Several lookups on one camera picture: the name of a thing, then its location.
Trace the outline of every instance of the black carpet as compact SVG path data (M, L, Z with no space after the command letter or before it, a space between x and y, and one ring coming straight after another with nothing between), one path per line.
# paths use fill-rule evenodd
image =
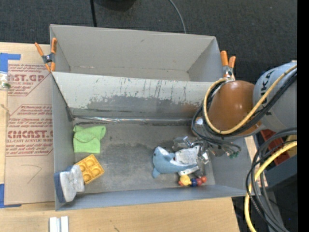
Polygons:
M297 0L94 0L97 26L216 36L255 83L297 60ZM90 0L0 0L0 41L49 44L49 25L92 27Z

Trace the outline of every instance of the blue toy dolphin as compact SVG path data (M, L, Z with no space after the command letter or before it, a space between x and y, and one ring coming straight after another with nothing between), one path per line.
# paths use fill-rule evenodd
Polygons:
M159 174L177 173L197 166L197 164L183 164L175 161L174 157L174 153L169 153L162 147L155 148L153 178L157 178Z

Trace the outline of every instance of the green cloth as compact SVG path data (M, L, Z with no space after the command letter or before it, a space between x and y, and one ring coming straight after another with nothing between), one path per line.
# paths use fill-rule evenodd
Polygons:
M105 135L105 126L92 126L88 128L75 126L73 131L75 132L73 138L73 146L75 153L100 153L100 141Z

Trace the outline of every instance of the yellow toy block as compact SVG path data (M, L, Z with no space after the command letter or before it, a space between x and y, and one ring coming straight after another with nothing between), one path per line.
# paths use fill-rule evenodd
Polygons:
M94 155L87 156L75 165L80 166L85 185L104 174L104 169Z

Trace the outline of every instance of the blue tape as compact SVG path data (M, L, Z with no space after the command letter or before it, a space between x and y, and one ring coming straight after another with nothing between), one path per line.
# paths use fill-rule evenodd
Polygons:
M4 184L0 184L0 209L7 207L19 207L20 204L4 205Z
M20 54L0 53L0 72L8 72L9 60L20 60Z

